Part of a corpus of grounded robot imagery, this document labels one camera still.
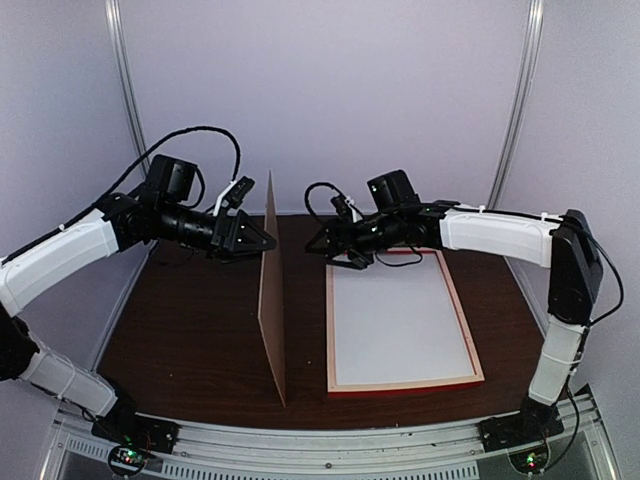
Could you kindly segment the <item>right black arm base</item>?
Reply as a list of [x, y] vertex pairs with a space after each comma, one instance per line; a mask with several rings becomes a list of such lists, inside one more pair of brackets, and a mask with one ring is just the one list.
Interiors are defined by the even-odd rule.
[[546, 405], [525, 396], [515, 413], [480, 421], [478, 432], [484, 451], [493, 452], [543, 442], [545, 438], [563, 433], [565, 428], [557, 404], [558, 399]]

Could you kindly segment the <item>brown cardboard backing board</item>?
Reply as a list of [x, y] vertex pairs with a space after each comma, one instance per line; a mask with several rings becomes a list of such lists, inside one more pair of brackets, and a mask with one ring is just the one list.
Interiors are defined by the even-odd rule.
[[274, 385], [285, 407], [284, 283], [272, 171], [268, 174], [265, 207], [264, 228], [275, 240], [276, 246], [262, 255], [258, 321]]

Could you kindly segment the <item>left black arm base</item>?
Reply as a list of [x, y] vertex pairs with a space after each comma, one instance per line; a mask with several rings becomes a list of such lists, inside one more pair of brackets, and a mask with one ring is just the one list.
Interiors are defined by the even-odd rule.
[[117, 382], [107, 379], [107, 383], [115, 391], [116, 402], [104, 416], [88, 416], [92, 435], [127, 447], [171, 454], [178, 424], [139, 414], [133, 398]]

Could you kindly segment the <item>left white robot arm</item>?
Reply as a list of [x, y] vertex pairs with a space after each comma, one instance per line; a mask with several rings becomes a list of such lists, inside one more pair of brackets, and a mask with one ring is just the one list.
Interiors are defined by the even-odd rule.
[[276, 247], [274, 236], [259, 226], [241, 204], [253, 179], [231, 181], [214, 205], [199, 211], [187, 205], [199, 168], [190, 162], [156, 156], [141, 185], [130, 193], [113, 192], [45, 239], [1, 261], [1, 378], [22, 380], [45, 393], [104, 419], [123, 444], [137, 442], [144, 424], [130, 410], [125, 394], [100, 375], [47, 346], [20, 316], [53, 308], [55, 319], [69, 313], [95, 313], [87, 299], [96, 282], [97, 262], [156, 240], [174, 242], [223, 262], [260, 256]]

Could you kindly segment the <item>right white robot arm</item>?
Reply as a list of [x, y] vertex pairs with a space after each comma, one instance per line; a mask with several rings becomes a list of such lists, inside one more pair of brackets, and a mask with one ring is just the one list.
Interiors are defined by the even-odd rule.
[[330, 189], [334, 213], [320, 217], [306, 252], [333, 266], [363, 270], [375, 255], [393, 248], [471, 251], [497, 255], [539, 268], [546, 285], [528, 298], [545, 313], [544, 342], [532, 380], [512, 430], [519, 440], [535, 440], [551, 424], [551, 414], [577, 369], [604, 276], [604, 253], [586, 214], [525, 213], [471, 206], [453, 200], [424, 201], [402, 169], [368, 181], [375, 204], [366, 214], [336, 185], [319, 181], [303, 194], [306, 205], [319, 188]]

